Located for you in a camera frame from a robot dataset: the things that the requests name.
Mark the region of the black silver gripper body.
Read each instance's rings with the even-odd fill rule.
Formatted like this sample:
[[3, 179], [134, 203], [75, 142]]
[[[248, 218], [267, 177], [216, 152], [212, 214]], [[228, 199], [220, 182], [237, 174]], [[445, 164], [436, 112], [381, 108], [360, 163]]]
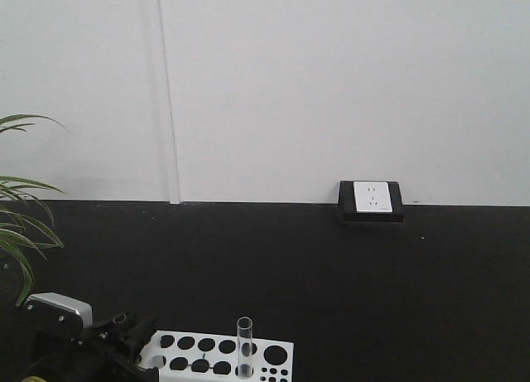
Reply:
[[114, 381], [106, 350], [115, 344], [115, 316], [95, 323], [88, 303], [58, 293], [32, 294], [23, 307], [35, 335], [21, 381]]

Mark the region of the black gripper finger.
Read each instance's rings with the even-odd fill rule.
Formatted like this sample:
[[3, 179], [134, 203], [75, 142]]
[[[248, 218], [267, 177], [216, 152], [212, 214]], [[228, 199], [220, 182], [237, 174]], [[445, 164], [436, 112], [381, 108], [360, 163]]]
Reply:
[[134, 322], [118, 339], [118, 353], [127, 359], [137, 359], [156, 331], [156, 317], [145, 317], [140, 321]]
[[140, 359], [139, 352], [133, 352], [131, 355], [112, 352], [108, 355], [108, 372], [114, 381], [158, 382], [158, 368], [142, 368], [139, 365]]

